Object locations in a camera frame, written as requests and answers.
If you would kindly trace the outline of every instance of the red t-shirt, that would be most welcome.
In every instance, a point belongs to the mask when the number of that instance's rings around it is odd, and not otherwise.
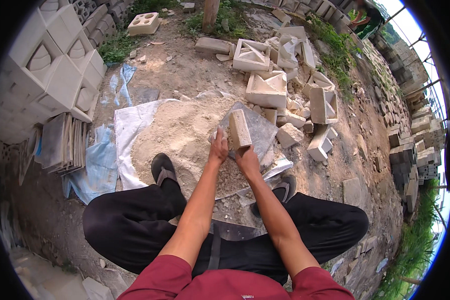
[[[146,267],[117,300],[154,299],[313,299],[350,300],[352,294],[338,285],[330,273],[308,267],[293,278],[293,292],[257,273],[209,270],[192,280],[188,262],[174,255],[161,255]]]

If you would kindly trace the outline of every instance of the dust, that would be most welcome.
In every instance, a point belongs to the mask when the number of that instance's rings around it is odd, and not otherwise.
[[[154,120],[144,129],[132,146],[132,164],[138,178],[146,184],[154,184],[151,163],[160,152],[172,160],[178,183],[188,199],[202,175],[208,160],[208,137],[215,130],[226,112],[240,97],[168,101],[157,108]],[[216,197],[221,198],[248,187],[236,162],[227,157],[220,167]]]

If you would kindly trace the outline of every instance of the foot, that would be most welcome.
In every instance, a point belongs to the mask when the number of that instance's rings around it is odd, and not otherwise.
[[[173,163],[165,153],[155,155],[151,161],[151,174],[158,186],[162,186],[166,179],[173,180],[177,185],[179,184]]]
[[[297,180],[293,175],[287,175],[282,177],[279,183],[271,190],[277,197],[280,203],[287,203],[290,198],[295,195],[295,189],[297,187]],[[257,218],[260,218],[260,211],[258,210],[257,202],[252,204],[252,213]]]

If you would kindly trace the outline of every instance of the black pants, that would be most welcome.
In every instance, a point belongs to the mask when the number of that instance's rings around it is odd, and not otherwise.
[[[182,214],[185,198],[176,183],[162,187],[101,195],[83,213],[83,231],[90,245],[118,266],[139,274],[171,238],[175,225],[168,220]],[[316,199],[302,193],[284,205],[303,243],[323,264],[356,244],[367,232],[369,220],[358,207]],[[207,270],[213,234],[202,244],[192,275]],[[288,273],[268,234],[243,241],[221,240],[219,269],[237,269],[266,275],[285,284]]]

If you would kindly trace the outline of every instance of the person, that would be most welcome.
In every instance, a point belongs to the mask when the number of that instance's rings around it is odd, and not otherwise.
[[[187,202],[168,156],[151,162],[156,184],[103,194],[83,213],[90,245],[118,266],[139,274],[120,300],[138,299],[353,299],[320,264],[342,254],[367,232],[358,207],[295,193],[286,176],[270,189],[250,146],[235,153],[268,234],[230,241],[209,233],[217,175],[228,155],[217,129],[208,161]],[[178,225],[168,221],[176,216]],[[282,287],[288,275],[293,292]]]
[[[351,21],[352,29],[360,39],[368,39],[370,35],[375,33],[380,26],[385,23],[384,17],[380,10],[368,0],[355,0],[358,14],[356,18]],[[365,19],[361,20],[363,13],[366,12]]]

